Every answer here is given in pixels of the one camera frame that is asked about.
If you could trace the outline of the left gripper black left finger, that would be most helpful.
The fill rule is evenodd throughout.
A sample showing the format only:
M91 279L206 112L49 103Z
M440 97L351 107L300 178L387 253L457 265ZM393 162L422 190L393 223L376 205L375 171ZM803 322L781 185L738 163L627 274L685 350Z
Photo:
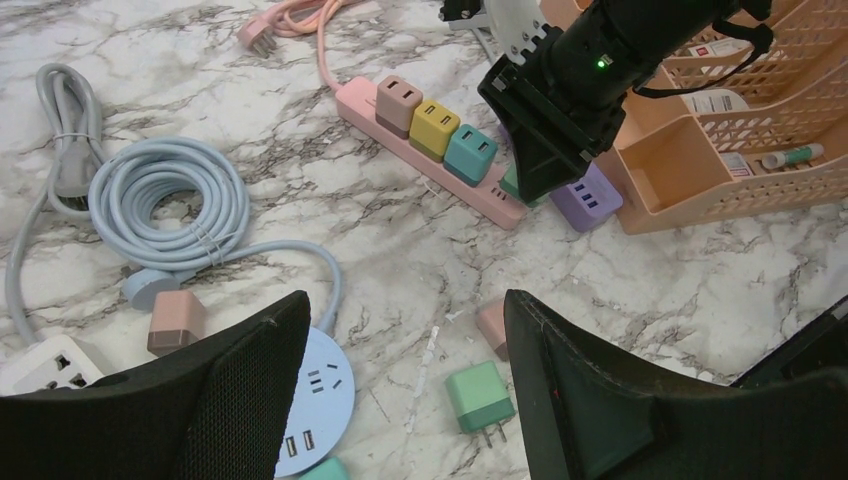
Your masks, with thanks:
M82 388L1 400L5 479L271 479L310 328L295 291Z

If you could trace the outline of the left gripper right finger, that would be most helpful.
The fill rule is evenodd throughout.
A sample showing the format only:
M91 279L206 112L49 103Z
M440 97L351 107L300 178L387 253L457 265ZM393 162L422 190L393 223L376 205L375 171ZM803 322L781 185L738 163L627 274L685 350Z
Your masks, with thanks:
M534 479L847 475L847 367L734 388L643 360L523 290L504 319Z

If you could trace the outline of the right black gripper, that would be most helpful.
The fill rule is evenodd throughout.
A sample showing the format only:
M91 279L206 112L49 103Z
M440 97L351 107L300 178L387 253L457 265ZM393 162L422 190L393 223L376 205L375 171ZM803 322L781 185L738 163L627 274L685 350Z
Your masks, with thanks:
M532 202L579 178L612 147L629 93L648 87L663 60L660 13L581 13L517 65L505 54L478 90L512 142L519 197Z

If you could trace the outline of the brown pink plug adapter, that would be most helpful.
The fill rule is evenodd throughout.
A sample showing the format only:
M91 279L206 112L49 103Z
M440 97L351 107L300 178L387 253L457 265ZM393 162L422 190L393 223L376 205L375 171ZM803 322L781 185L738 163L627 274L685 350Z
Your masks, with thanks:
M408 139L415 109L423 93L397 75L389 75L377 86L376 122L394 135Z

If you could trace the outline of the pink power strip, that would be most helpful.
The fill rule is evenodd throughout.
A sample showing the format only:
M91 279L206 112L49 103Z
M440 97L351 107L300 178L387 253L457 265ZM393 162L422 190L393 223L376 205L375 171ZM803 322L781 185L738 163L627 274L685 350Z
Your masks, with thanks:
M443 165L415 149L409 141L377 123L377 90L377 85L365 77L347 82L335 93L339 116L497 226L510 230L518 225L529 208L499 188L499 180L505 173L503 167L494 165L478 186L467 185Z

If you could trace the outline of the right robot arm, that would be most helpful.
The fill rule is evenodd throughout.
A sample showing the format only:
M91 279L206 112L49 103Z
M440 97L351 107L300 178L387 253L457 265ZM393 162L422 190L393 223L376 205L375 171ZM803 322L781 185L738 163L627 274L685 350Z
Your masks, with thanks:
M628 92L681 94L647 84L706 27L751 44L735 73L774 41L768 1L593 1L565 29L548 24L536 1L488 1L485 8L504 53L478 92L509 134L515 196L524 203L582 178L612 148Z

